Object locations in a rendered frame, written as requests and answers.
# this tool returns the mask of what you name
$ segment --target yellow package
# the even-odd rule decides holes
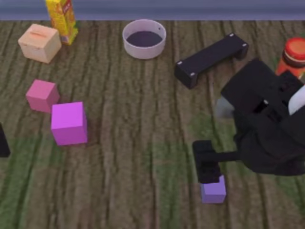
[[[52,27],[59,31],[61,42],[71,45],[78,34],[71,0],[46,0]]]

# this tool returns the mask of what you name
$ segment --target jar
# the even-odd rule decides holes
[[[302,77],[305,73],[304,38],[291,38],[286,42],[276,74],[280,75],[287,70],[298,79],[303,80]]]

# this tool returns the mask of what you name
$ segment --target beige box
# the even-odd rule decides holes
[[[62,46],[58,30],[38,24],[32,24],[18,44],[26,58],[43,63],[50,63]]]

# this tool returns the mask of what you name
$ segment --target magenta block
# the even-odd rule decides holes
[[[201,184],[201,197],[204,204],[221,204],[226,197],[224,176],[219,178],[219,183]]]
[[[53,105],[51,130],[59,146],[87,143],[87,119],[83,102]]]
[[[59,101],[59,93],[55,83],[34,80],[26,93],[26,99],[32,110],[51,113],[53,104]]]

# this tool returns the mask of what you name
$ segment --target wooden floor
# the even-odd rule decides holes
[[[221,87],[254,57],[274,68],[304,22],[163,22],[167,45],[150,61],[123,50],[126,22],[81,22],[75,43],[49,65],[18,47],[31,23],[0,22],[0,120],[12,150],[0,161],[1,229],[305,228],[304,177],[228,163],[225,203],[203,205],[190,149],[197,139],[234,148],[233,124],[212,116]],[[175,79],[176,61],[231,32],[250,44],[245,60],[212,68],[193,90]],[[61,102],[84,101],[87,145],[55,145],[50,115],[25,100],[34,79],[57,83]]]

